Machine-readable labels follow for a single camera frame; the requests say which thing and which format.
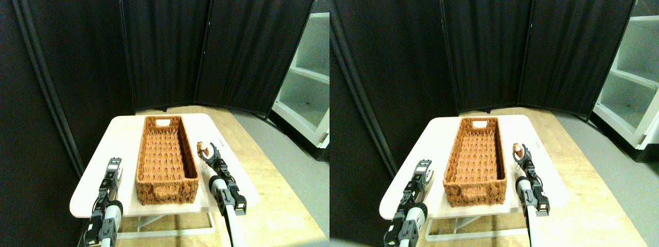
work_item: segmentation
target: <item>basket handle hole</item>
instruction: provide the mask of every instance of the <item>basket handle hole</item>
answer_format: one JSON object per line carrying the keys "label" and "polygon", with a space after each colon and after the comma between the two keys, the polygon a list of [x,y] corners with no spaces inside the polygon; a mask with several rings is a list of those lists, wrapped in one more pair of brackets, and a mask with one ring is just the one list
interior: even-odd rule
{"label": "basket handle hole", "polygon": [[171,121],[169,119],[156,119],[156,125],[158,126],[169,126]]}
{"label": "basket handle hole", "polygon": [[485,128],[488,126],[488,121],[473,121],[471,124],[474,128]]}

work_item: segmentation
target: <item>white table top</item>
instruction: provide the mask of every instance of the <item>white table top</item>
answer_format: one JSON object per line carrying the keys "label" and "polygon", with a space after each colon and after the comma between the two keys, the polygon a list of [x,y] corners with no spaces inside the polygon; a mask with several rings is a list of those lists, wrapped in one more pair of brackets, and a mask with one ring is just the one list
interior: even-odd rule
{"label": "white table top", "polygon": [[448,162],[453,141],[462,117],[436,118],[416,141],[405,162],[391,182],[391,185],[380,202],[380,215],[384,219],[391,219],[398,208],[403,196],[403,189],[412,178],[416,164],[421,159],[430,159],[430,169],[434,170],[432,179],[426,187],[424,203],[428,206],[428,218],[457,218],[503,213],[522,212],[521,202],[515,191],[515,181],[519,173],[513,159],[513,144],[526,144],[531,152],[536,172],[542,179],[545,195],[549,198],[550,207],[564,207],[567,205],[567,189],[558,175],[552,160],[544,149],[538,134],[531,121],[524,115],[493,116],[499,118],[501,131],[501,144],[503,145],[504,161],[507,167],[508,188],[505,201],[498,205],[477,205],[451,207],[444,191],[444,171]]}
{"label": "white table top", "polygon": [[[209,148],[210,142],[213,142],[224,161],[226,161],[229,172],[236,180],[240,188],[240,194],[246,198],[247,210],[250,206],[255,206],[258,203],[256,187],[227,145],[227,141],[219,133],[213,120],[203,113],[177,115],[180,115],[183,119],[192,150],[196,152],[196,144],[199,141],[204,142]],[[107,162],[112,157],[122,159],[123,174],[117,199],[123,204],[125,217],[219,211],[217,202],[213,199],[208,188],[208,179],[216,173],[197,155],[195,155],[194,162],[199,170],[199,188],[194,203],[144,206],[140,204],[137,200],[135,187],[135,171],[145,117],[121,116],[112,119],[75,192],[73,192],[69,204],[73,216],[78,218],[91,217],[92,206],[98,195],[98,187],[105,174]]]}

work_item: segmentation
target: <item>curtain fold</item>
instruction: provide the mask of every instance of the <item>curtain fold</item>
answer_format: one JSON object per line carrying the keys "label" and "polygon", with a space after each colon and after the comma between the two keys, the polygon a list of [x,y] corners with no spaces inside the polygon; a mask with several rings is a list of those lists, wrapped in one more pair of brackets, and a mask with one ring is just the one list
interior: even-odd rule
{"label": "curtain fold", "polygon": [[514,106],[530,1],[443,1],[458,112]]}
{"label": "curtain fold", "polygon": [[364,91],[399,167],[430,120],[457,115],[440,2],[341,1],[337,7]]}
{"label": "curtain fold", "polygon": [[87,166],[112,118],[132,115],[119,3],[30,1],[64,122]]}
{"label": "curtain fold", "polygon": [[381,246],[389,222],[378,206],[392,175],[430,120],[457,114],[440,9],[439,2],[330,3],[330,102],[340,109],[330,122],[332,238]]}
{"label": "curtain fold", "polygon": [[79,177],[16,14],[12,1],[0,1],[0,246],[74,246],[82,220],[71,215],[69,200]]}
{"label": "curtain fold", "polygon": [[195,104],[267,115],[312,0],[214,0]]}
{"label": "curtain fold", "polygon": [[632,0],[536,1],[519,105],[589,115],[632,5]]}
{"label": "curtain fold", "polygon": [[191,105],[206,31],[206,1],[124,1],[136,111]]}

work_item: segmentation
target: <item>woven basket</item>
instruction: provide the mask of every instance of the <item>woven basket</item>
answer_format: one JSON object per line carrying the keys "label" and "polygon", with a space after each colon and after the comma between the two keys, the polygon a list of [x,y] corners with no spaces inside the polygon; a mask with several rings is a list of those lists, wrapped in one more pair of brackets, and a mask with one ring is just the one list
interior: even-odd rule
{"label": "woven basket", "polygon": [[[169,125],[157,125],[158,119]],[[194,202],[199,175],[193,157],[181,116],[147,116],[135,176],[140,203]]]}
{"label": "woven basket", "polygon": [[[474,121],[487,121],[487,125],[475,127]],[[502,204],[507,188],[504,164],[499,120],[462,118],[444,172],[451,207]]]}

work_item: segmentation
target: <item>table leg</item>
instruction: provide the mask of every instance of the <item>table leg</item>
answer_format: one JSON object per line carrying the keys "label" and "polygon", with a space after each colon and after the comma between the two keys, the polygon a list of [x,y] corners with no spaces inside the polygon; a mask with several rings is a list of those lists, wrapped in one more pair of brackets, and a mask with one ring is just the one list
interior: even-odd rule
{"label": "table leg", "polygon": [[162,218],[164,215],[156,215],[156,216],[147,216],[142,218],[137,217],[137,231],[139,232],[142,227],[145,227],[154,221],[157,221],[158,219]]}
{"label": "table leg", "polygon": [[434,219],[428,221],[426,226],[426,241],[428,242],[438,242],[438,241],[450,241],[450,240],[467,240],[467,239],[478,239],[478,238],[496,238],[500,236],[517,236],[528,234],[526,228],[521,229],[510,229],[510,230],[498,230],[498,231],[487,231],[487,232],[478,232],[478,233],[455,233],[457,229],[468,225],[469,223],[474,222],[477,217],[468,217],[460,221],[456,219],[453,234],[430,234],[430,229],[432,228],[432,223]]}
{"label": "table leg", "polygon": [[455,226],[453,227],[453,234],[455,234],[460,228],[463,228],[464,226],[469,225],[469,223],[474,222],[478,218],[480,218],[480,216],[466,217],[466,218],[460,219],[460,221],[458,221],[458,218],[455,218]]}
{"label": "table leg", "polygon": [[160,219],[162,216],[149,216],[142,219],[141,217],[138,220],[138,232],[136,233],[117,233],[117,239],[135,239],[135,238],[161,238],[165,236],[192,236],[192,235],[203,235],[203,234],[213,234],[215,233],[215,221],[213,220],[213,214],[208,213],[208,221],[210,222],[211,227],[208,228],[199,228],[199,229],[184,229],[184,230],[169,230],[169,231],[152,231],[152,232],[140,232],[139,229],[154,221]]}

